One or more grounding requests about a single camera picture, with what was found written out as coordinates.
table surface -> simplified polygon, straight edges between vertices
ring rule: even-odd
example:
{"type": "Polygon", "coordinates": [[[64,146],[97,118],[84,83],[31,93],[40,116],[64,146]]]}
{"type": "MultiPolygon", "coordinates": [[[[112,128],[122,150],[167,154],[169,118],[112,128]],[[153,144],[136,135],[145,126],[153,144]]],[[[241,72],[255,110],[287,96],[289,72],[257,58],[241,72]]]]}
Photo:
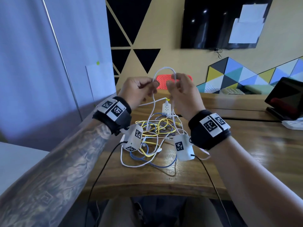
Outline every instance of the table surface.
{"type": "MultiPolygon", "coordinates": [[[[264,110],[266,96],[201,94],[207,108],[217,112],[231,126],[232,136],[265,168],[303,198],[303,132],[289,130],[264,110]]],[[[168,97],[166,91],[159,91],[155,98],[168,97]]],[[[156,110],[162,108],[162,101],[156,103],[156,110]]],[[[150,106],[140,107],[132,113],[132,122],[146,120],[150,106]]],[[[187,121],[181,118],[184,129],[189,131],[187,121]]],[[[79,198],[87,195],[104,166],[113,147],[121,135],[112,136],[99,157],[89,180],[79,198]]],[[[159,169],[146,165],[127,168],[120,163],[118,148],[96,183],[92,199],[106,199],[117,196],[140,195],[185,195],[216,198],[211,182],[198,160],[176,161],[169,168],[159,169]]],[[[194,152],[205,158],[206,154],[194,146],[194,152]]],[[[174,146],[165,142],[162,151],[153,163],[165,166],[176,155],[174,146]]],[[[123,152],[123,162],[137,165],[128,152],[123,152]]],[[[228,192],[211,158],[204,162],[222,199],[230,199],[228,192]]]]}

tattooed forearm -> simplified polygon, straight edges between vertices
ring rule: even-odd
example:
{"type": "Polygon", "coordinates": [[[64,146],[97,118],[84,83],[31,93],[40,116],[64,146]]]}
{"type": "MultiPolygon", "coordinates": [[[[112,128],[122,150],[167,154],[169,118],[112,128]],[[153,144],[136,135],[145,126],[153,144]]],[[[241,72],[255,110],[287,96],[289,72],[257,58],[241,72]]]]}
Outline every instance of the tattooed forearm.
{"type": "Polygon", "coordinates": [[[110,137],[93,122],[52,150],[0,196],[0,226],[58,226],[110,137]]]}

black wrist strap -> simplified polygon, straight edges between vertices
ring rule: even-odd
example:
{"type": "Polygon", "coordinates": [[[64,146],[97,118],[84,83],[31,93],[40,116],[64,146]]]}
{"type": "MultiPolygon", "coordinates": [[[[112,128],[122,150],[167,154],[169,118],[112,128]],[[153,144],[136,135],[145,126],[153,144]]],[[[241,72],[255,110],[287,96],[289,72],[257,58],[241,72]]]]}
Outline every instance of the black wrist strap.
{"type": "Polygon", "coordinates": [[[200,111],[189,122],[191,143],[210,150],[231,135],[230,126],[216,113],[200,111]]]}
{"type": "Polygon", "coordinates": [[[107,98],[97,108],[93,119],[104,123],[112,134],[118,135],[120,129],[127,129],[131,123],[131,108],[121,97],[107,98]]]}

white plug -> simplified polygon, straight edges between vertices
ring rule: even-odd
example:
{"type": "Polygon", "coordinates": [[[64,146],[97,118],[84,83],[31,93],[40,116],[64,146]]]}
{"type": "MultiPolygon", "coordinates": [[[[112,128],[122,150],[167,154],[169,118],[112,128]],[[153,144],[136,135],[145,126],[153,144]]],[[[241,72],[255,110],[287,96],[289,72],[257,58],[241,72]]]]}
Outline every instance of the white plug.
{"type": "Polygon", "coordinates": [[[165,103],[162,105],[162,114],[170,115],[172,113],[172,106],[168,102],[168,100],[165,101],[165,103]]]}

wall-mounted tv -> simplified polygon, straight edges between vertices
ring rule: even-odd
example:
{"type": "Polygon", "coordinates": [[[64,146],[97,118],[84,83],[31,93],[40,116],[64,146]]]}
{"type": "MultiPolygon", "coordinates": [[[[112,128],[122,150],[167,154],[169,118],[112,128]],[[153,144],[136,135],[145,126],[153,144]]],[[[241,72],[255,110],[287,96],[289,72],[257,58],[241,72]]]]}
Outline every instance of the wall-mounted tv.
{"type": "Polygon", "coordinates": [[[255,48],[259,36],[255,36],[255,41],[250,37],[261,34],[263,26],[259,25],[264,25],[272,1],[185,0],[181,48],[255,48]],[[257,22],[259,19],[254,22],[254,16],[260,13],[261,22],[257,22]],[[236,35],[237,30],[245,35],[236,35]]]}

